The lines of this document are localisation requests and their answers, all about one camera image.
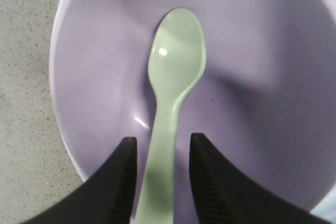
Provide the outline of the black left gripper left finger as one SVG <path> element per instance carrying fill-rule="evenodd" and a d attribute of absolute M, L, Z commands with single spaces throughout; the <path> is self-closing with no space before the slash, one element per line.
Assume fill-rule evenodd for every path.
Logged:
<path fill-rule="evenodd" d="M 137 183 L 137 154 L 136 138 L 123 138 L 85 183 L 26 222 L 129 223 Z"/>

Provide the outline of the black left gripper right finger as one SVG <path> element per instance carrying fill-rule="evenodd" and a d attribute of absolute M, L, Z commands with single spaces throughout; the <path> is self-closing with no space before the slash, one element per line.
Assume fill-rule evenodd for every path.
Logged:
<path fill-rule="evenodd" d="M 325 223 L 236 168 L 204 135 L 193 133 L 189 176 L 199 223 Z"/>

